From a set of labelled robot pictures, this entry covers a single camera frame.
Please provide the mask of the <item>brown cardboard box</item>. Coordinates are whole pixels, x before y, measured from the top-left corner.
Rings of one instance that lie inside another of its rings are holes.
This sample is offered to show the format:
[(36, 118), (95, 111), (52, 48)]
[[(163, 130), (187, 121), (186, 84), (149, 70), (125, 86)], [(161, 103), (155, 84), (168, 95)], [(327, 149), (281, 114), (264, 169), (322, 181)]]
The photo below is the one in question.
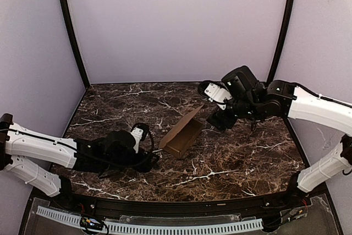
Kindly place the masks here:
[(195, 116), (203, 108), (200, 105), (183, 116), (159, 142), (159, 148), (180, 159), (202, 131), (203, 123)]

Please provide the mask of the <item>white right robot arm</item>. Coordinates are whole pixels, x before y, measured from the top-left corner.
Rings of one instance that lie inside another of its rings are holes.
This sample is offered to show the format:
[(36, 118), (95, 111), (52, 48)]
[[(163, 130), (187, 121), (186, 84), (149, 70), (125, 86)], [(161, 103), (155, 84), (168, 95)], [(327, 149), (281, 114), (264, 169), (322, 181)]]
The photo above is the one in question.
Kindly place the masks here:
[(224, 132), (239, 119), (253, 123), (268, 117), (300, 119), (343, 132), (340, 143), (310, 167), (294, 174), (288, 193), (307, 194), (339, 172), (351, 168), (351, 104), (321, 94), (298, 83), (260, 82), (247, 66), (226, 74), (220, 82), (205, 80), (198, 93), (218, 108), (207, 119)]

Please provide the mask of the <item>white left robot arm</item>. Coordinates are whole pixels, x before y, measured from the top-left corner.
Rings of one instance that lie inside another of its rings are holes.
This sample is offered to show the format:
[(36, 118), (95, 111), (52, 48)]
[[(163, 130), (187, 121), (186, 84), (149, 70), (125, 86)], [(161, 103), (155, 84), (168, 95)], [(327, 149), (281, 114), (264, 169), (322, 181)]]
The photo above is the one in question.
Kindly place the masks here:
[(136, 123), (131, 131), (111, 131), (95, 140), (58, 138), (28, 130), (13, 122), (13, 116), (1, 116), (1, 170), (45, 193), (48, 197), (70, 194), (68, 178), (53, 174), (32, 159), (38, 159), (79, 171), (104, 174), (107, 170), (131, 168), (138, 172), (151, 171), (159, 156), (139, 145), (151, 138), (149, 126)]

